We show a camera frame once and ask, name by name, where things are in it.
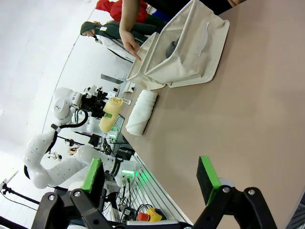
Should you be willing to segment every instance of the cable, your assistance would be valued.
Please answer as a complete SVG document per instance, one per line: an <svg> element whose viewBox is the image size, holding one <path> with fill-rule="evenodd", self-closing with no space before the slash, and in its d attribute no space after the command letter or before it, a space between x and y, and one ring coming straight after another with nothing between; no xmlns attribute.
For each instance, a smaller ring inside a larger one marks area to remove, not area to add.
<svg viewBox="0 0 305 229"><path fill-rule="evenodd" d="M123 198L120 197L119 193L117 192L116 197L119 198L120 200L122 200Z"/></svg>
<svg viewBox="0 0 305 229"><path fill-rule="evenodd" d="M58 133L55 131L55 132L54 132L54 136L53 136L53 140L52 140L50 146L48 147L47 151L45 152L45 154L48 153L48 152L51 152L51 149L52 149L53 146L55 145L55 142L56 142L56 139L57 139L57 134L58 134Z"/></svg>
<svg viewBox="0 0 305 229"><path fill-rule="evenodd" d="M19 202L16 202L16 201L14 201L14 200L11 200L11 199L7 198L2 192L0 192L0 193L1 193L1 195L3 195L4 198L6 198L7 200L9 200L9 201L11 201L11 202L14 202L14 203L16 203L16 204L23 205L23 206L25 206L25 207L27 207L27 208L30 208L30 209L33 209L33 210L37 211L37 209L31 208L30 206L27 206L27 205L25 205L25 204L21 204L21 203L19 203Z"/></svg>
<svg viewBox="0 0 305 229"><path fill-rule="evenodd" d="M79 110L77 110L77 121L76 121L76 124L78 124L78 112L79 112Z"/></svg>
<svg viewBox="0 0 305 229"><path fill-rule="evenodd" d="M124 220L125 220L125 214L123 215L123 217L121 218L121 223L123 223L124 222Z"/></svg>
<svg viewBox="0 0 305 229"><path fill-rule="evenodd" d="M117 140L115 140L115 139L113 139L113 138L105 138L106 141L107 141L107 139L117 141ZM118 149L117 151L115 151L115 152L113 152L113 150L112 150L111 147L110 147L113 156L116 157L115 154L120 150L121 145L120 145L120 143L114 143L114 142L110 142L110 144L118 144L118 145L119 145L119 149Z"/></svg>
<svg viewBox="0 0 305 229"><path fill-rule="evenodd" d="M78 145L78 146L83 146L83 145L84 145L83 143L75 142L73 139L67 139L67 138L61 137L61 136L59 136L59 135L57 135L57 137L59 137L59 138L65 140L65 142L74 143L74 144L76 144L76 145Z"/></svg>
<svg viewBox="0 0 305 229"><path fill-rule="evenodd" d="M106 139L111 139L111 140L116 141L116 143L115 143L115 142L112 142L111 144L129 144L129 142L119 142L118 140L113 139L113 138L106 138Z"/></svg>
<svg viewBox="0 0 305 229"><path fill-rule="evenodd" d="M111 203L102 211L104 212L105 210L107 210L109 208L109 206L111 205Z"/></svg>
<svg viewBox="0 0 305 229"><path fill-rule="evenodd" d="M110 151L110 154L113 154L113 156L115 157L115 154L114 154L113 150L111 149L111 146L108 144L107 139L108 138L104 138L104 142L102 144L102 146L104 148L104 152Z"/></svg>
<svg viewBox="0 0 305 229"><path fill-rule="evenodd" d="M127 178L127 181L128 181L128 187L129 187L129 207L131 207L131 205L132 205L132 193L130 191L130 179L129 179L129 177Z"/></svg>
<svg viewBox="0 0 305 229"><path fill-rule="evenodd" d="M126 191L126 186L123 187L123 197L122 197L122 199L125 198L125 191Z"/></svg>
<svg viewBox="0 0 305 229"><path fill-rule="evenodd" d="M80 132L77 132L77 131L74 131L75 133L79 134L79 135L83 135L83 136L86 136L86 137L91 137L90 135L87 135L87 134L83 134L83 133L80 133Z"/></svg>
<svg viewBox="0 0 305 229"><path fill-rule="evenodd" d="M130 63L133 63L133 62L131 62L131 61L125 59L124 57L121 57L119 54L115 53L115 52L112 51L111 49L108 49L108 50L111 51L111 52L112 52L113 54L115 54L116 56L120 57L121 59L126 60L126 61L128 61L128 62L130 62Z"/></svg>
<svg viewBox="0 0 305 229"><path fill-rule="evenodd" d="M37 200L34 200L34 199L29 198L29 197L26 197L26 196L24 196L24 195L22 195L22 194L20 194L20 193L18 193L18 192L15 192L15 191L14 191L13 189L11 189L10 187L7 187L7 184L6 184L6 183L4 183L2 189L4 189L4 191L3 191L3 194L4 194L4 195L8 192L8 193L11 193L11 194L15 194L16 196L19 196L19 197L21 197L21 198L23 198L23 199L26 199L27 201L32 202L32 203L34 203L34 204L38 204L38 205L40 204L40 202L37 201Z"/></svg>
<svg viewBox="0 0 305 229"><path fill-rule="evenodd" d="M80 127L80 126L84 125L87 122L87 120L89 118L89 115L88 115L88 112L86 112L86 111L83 111L83 112L85 113L85 118L79 124L66 124L66 125L61 125L59 128L60 129L68 128L68 127L69 128L77 128L77 127Z"/></svg>
<svg viewBox="0 0 305 229"><path fill-rule="evenodd" d="M56 187L52 187L52 188L57 189L57 190L59 190L59 191L64 191L64 192L67 192L67 191L68 191L67 188L65 188L65 187L60 187L60 186L56 186Z"/></svg>
<svg viewBox="0 0 305 229"><path fill-rule="evenodd" d="M76 121L76 111L77 111L77 110L75 110L75 112L74 112L74 121L75 121L75 123L77 124L77 121Z"/></svg>
<svg viewBox="0 0 305 229"><path fill-rule="evenodd" d="M153 208L153 206L150 205L150 204L141 204L141 205L138 207L138 209L136 210L135 214L134 214L134 220L137 220L139 211L140 211L143 207L147 207L147 206L150 206L151 208Z"/></svg>

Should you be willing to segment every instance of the white robotic arm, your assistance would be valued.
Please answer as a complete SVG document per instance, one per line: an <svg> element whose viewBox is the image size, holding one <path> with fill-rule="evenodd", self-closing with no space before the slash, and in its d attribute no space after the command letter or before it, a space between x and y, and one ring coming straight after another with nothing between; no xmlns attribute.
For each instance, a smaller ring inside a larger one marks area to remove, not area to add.
<svg viewBox="0 0 305 229"><path fill-rule="evenodd" d="M130 179L130 183L134 181L139 170L136 162L105 155L90 146L81 146L70 158L59 162L51 169L45 169L41 165L41 160L53 141L54 131L37 135L27 145L23 162L35 187L58 186L89 165L93 158L102 159L105 173L112 174L119 187L127 183L127 178Z"/></svg>
<svg viewBox="0 0 305 229"><path fill-rule="evenodd" d="M95 91L94 85L87 93L88 97L92 96L92 90ZM81 99L84 94L75 92L69 88L57 88L53 94L56 101L53 107L53 114L58 119L57 125L64 125L71 122L72 111L71 108L79 109L81 107Z"/></svg>

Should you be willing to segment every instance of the bag handle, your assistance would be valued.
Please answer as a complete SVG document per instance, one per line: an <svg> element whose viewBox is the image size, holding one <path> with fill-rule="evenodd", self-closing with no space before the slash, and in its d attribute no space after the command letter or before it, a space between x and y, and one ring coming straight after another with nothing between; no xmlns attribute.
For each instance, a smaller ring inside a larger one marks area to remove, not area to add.
<svg viewBox="0 0 305 229"><path fill-rule="evenodd" d="M209 26L209 22L204 20L202 22L202 26L203 26L203 34L202 37L195 49L195 54L197 56L201 56L201 52L204 49L204 47L206 46L207 42L208 42L208 26Z"/></svg>

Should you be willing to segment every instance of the green gripper pad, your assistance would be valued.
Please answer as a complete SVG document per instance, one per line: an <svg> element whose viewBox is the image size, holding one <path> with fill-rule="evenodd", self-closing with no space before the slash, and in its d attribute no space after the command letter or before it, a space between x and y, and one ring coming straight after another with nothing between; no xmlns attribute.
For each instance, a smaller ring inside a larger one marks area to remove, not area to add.
<svg viewBox="0 0 305 229"><path fill-rule="evenodd" d="M106 113L106 112L105 112L105 116L108 117L108 118L112 118L112 114L109 114L109 113Z"/></svg>
<svg viewBox="0 0 305 229"><path fill-rule="evenodd" d="M209 205L221 183L208 156L199 157L197 179L204 202Z"/></svg>
<svg viewBox="0 0 305 229"><path fill-rule="evenodd" d="M83 189L85 192L91 193L95 176L101 164L102 164L102 160L100 158L92 159L87 177L81 187L81 189Z"/></svg>

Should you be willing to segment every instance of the table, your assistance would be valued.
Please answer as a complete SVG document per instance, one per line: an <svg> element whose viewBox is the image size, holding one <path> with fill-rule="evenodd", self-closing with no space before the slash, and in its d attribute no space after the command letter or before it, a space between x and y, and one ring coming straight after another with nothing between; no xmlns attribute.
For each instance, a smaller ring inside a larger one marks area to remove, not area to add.
<svg viewBox="0 0 305 229"><path fill-rule="evenodd" d="M193 222L204 209L196 178L201 155L238 190L260 188L279 229L289 222L305 183L304 12L304 0L248 0L223 13L231 25L214 80L155 90L144 135L123 128ZM219 228L238 227L226 216Z"/></svg>

